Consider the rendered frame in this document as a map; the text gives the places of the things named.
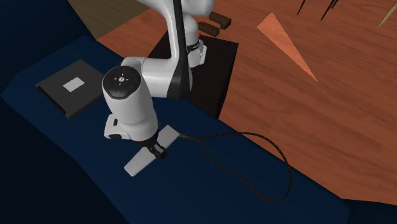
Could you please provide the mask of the black robot stand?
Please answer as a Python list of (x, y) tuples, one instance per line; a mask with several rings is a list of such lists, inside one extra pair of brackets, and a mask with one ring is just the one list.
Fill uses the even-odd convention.
[(220, 116), (239, 44), (209, 36), (200, 39), (207, 52), (204, 64), (192, 68), (192, 91), (179, 100), (154, 98), (158, 112), (205, 111), (216, 118)]

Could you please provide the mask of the dark brown block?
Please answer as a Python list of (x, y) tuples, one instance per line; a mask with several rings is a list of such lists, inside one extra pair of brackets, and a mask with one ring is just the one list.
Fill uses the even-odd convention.
[(212, 37), (216, 37), (219, 34), (219, 28), (208, 24), (207, 22), (199, 22), (198, 29)]
[(219, 24), (220, 29), (223, 29), (223, 30), (227, 29), (232, 23), (231, 18), (228, 18), (228, 17), (221, 15), (219, 13), (216, 13), (214, 11), (212, 11), (209, 14), (209, 20)]

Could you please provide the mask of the black book with grey label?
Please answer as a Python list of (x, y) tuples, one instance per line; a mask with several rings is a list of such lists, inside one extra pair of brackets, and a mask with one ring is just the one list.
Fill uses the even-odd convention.
[(40, 81), (36, 88), (70, 120), (101, 98), (102, 79), (102, 73), (80, 59)]

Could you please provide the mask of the white flat rectangular device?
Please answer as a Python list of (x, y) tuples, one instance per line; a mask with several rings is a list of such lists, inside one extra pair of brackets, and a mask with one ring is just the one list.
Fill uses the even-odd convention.
[(124, 169), (131, 176), (136, 176), (146, 166), (156, 159), (163, 159), (167, 148), (179, 137), (179, 133), (171, 126), (166, 125), (157, 134), (157, 138), (148, 146), (142, 147), (125, 165)]

